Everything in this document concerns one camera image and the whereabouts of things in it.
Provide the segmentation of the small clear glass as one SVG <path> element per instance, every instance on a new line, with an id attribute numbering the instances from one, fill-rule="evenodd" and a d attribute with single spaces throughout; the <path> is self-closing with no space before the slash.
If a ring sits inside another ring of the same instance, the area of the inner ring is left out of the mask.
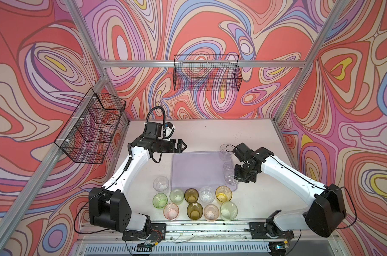
<path id="1" fill-rule="evenodd" d="M 224 162 L 223 163 L 223 172 L 225 174 L 232 174 L 234 172 L 234 166 L 232 162 Z"/>

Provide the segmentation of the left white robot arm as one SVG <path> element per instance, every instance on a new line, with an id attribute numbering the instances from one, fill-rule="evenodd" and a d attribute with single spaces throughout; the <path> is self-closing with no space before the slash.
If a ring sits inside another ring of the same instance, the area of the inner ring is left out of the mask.
<path id="1" fill-rule="evenodd" d="M 151 233 L 150 217 L 133 211 L 126 199 L 132 182 L 154 153 L 179 154 L 187 149 L 182 139 L 137 138 L 127 145 L 128 156 L 113 176 L 89 193 L 90 224 L 120 233 Z"/>

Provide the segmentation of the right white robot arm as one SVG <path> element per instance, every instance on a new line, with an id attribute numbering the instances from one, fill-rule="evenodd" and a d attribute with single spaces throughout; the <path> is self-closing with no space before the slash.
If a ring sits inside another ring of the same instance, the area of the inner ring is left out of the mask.
<path id="1" fill-rule="evenodd" d="M 241 143 L 232 153 L 240 162 L 234 167 L 236 180 L 256 182 L 257 174 L 263 173 L 286 186 L 307 205 L 304 209 L 272 213 L 263 227 L 267 236 L 277 238 L 289 230 L 309 229 L 320 237 L 330 237 L 346 218 L 342 189 L 337 185 L 325 185 L 303 175 L 265 147 L 252 150 Z"/>

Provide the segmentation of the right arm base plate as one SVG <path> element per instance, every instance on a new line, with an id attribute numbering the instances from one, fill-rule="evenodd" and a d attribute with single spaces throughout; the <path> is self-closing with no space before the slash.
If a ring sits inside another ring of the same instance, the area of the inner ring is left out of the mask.
<path id="1" fill-rule="evenodd" d="M 252 239 L 285 239 L 294 238 L 292 230 L 281 231 L 274 223 L 267 222 L 250 222 L 248 232 L 251 233 Z"/>

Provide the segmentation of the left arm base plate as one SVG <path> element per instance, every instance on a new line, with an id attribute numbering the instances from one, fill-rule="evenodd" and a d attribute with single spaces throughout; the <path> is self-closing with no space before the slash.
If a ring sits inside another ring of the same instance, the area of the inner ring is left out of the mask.
<path id="1" fill-rule="evenodd" d="M 147 224 L 143 230 L 125 230 L 123 241 L 160 242 L 166 237 L 166 223 Z"/>

